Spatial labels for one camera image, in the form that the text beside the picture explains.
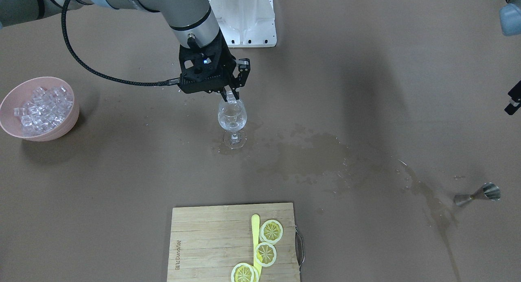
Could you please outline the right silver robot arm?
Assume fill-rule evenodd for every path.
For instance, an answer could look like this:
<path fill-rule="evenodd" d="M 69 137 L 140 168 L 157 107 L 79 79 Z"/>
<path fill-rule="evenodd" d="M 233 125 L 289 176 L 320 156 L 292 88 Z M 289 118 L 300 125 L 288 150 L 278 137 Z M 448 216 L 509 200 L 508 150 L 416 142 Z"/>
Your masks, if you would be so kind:
<path fill-rule="evenodd" d="M 67 32 L 67 13 L 96 4 L 113 10 L 135 9 L 160 13 L 180 43 L 180 76 L 159 82 L 127 81 L 89 67 L 73 50 Z M 1 27 L 41 20 L 60 14 L 64 43 L 71 56 L 91 74 L 141 87 L 176 85 L 185 94 L 218 93 L 224 101 L 238 100 L 251 70 L 248 58 L 231 54 L 208 0 L 1 0 Z"/>

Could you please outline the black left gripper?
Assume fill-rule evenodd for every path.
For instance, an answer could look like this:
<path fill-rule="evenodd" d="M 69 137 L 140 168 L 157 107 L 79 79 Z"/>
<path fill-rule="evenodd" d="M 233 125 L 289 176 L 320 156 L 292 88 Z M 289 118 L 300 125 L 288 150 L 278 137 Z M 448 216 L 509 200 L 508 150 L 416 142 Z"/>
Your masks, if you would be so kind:
<path fill-rule="evenodd" d="M 508 92 L 510 101 L 505 108 L 508 115 L 513 115 L 521 107 L 521 81 L 517 82 Z"/>

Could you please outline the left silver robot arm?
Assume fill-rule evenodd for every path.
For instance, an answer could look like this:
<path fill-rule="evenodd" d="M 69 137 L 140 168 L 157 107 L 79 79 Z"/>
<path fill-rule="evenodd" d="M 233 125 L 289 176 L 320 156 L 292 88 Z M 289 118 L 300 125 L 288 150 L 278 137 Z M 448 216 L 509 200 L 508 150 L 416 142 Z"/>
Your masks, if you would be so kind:
<path fill-rule="evenodd" d="M 506 5 L 499 11 L 501 31 L 506 37 L 521 33 L 521 0 L 505 0 Z M 517 82 L 508 91 L 510 101 L 504 111 L 508 115 L 515 114 L 521 106 L 521 82 Z"/>

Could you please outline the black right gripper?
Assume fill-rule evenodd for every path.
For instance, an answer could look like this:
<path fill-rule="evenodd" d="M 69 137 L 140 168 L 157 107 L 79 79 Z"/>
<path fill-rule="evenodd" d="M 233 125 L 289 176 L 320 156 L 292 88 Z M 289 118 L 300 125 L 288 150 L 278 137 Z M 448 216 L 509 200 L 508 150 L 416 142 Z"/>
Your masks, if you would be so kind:
<path fill-rule="evenodd" d="M 249 58 L 236 59 L 231 54 L 222 30 L 209 44 L 203 46 L 200 39 L 195 37 L 195 45 L 201 58 L 197 61 L 195 74 L 197 77 L 208 77 L 216 74 L 218 70 L 222 70 L 227 76 L 231 77 L 230 89 L 235 100 L 240 100 L 238 89 L 244 87 L 251 71 L 251 63 Z M 228 102 L 227 88 L 228 85 L 220 89 L 220 94 L 224 102 Z"/>

